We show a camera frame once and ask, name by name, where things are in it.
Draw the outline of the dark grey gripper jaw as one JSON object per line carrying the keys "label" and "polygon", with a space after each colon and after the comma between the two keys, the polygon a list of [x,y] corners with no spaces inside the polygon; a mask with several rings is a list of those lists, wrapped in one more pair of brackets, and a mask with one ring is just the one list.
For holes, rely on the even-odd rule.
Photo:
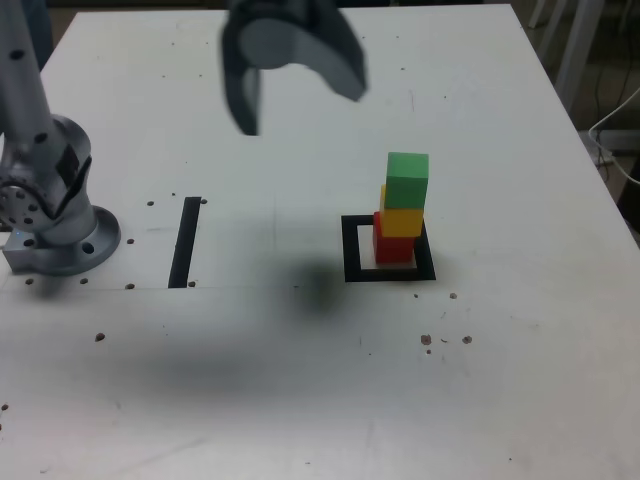
{"label": "dark grey gripper jaw", "polygon": [[230,14],[222,33],[225,96],[229,111],[244,135],[257,136],[260,70],[264,67],[255,14]]}

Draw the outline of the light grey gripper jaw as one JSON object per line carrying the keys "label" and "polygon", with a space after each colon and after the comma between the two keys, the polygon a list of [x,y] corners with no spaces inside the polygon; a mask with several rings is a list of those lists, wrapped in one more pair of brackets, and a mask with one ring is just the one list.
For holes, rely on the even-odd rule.
{"label": "light grey gripper jaw", "polygon": [[365,94],[365,55],[333,2],[243,1],[237,14],[240,51],[254,68],[302,65],[346,99],[357,102]]}

